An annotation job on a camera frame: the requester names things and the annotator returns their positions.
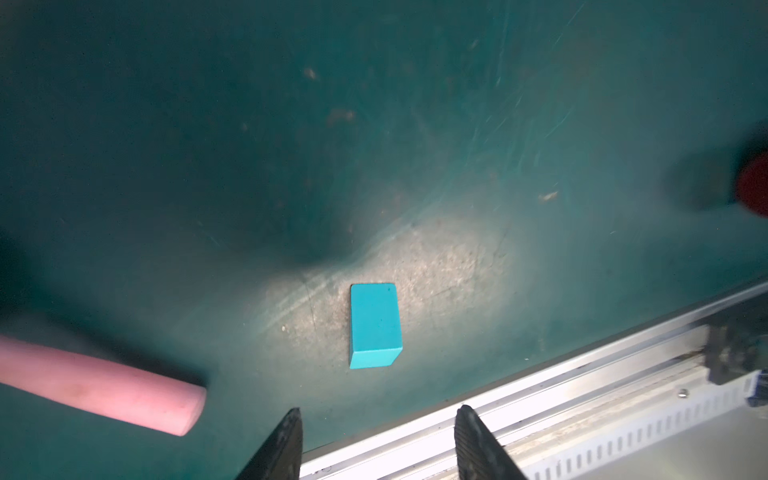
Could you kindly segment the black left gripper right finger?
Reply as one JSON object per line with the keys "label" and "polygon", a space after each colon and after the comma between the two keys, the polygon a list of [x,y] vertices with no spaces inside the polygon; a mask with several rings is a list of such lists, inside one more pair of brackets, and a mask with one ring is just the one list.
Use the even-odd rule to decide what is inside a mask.
{"label": "black left gripper right finger", "polygon": [[520,468],[469,405],[462,405],[457,411],[454,440],[461,480],[526,480]]}

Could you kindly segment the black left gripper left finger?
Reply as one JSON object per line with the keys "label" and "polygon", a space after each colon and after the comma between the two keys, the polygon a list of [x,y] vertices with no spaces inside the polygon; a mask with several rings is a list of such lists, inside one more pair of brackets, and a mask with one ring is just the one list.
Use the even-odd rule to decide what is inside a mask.
{"label": "black left gripper left finger", "polygon": [[303,422],[290,409],[253,455],[236,480],[298,480],[302,465]]}

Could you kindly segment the teal block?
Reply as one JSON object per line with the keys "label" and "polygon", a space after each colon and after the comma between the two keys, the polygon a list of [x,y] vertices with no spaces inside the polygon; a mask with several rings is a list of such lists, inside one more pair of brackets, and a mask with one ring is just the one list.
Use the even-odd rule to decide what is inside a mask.
{"label": "teal block", "polygon": [[402,351],[396,286],[353,284],[350,288],[350,368],[389,367]]}

